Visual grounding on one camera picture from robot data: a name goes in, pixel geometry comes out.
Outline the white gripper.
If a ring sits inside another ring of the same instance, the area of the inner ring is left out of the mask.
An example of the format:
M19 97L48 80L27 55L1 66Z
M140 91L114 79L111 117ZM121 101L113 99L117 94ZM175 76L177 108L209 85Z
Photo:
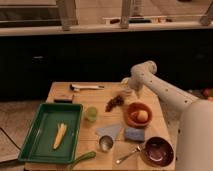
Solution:
M135 95L138 99L142 97L142 87L143 84L136 79L135 77L131 76L128 80L128 85L131 89L135 91Z

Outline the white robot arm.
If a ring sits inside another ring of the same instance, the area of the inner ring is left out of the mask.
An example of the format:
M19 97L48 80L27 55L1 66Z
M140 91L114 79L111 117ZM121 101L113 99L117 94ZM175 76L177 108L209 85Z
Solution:
M176 171L213 171L213 101L200 99L155 76L154 61L131 68L129 86L143 85L181 113L176 146Z

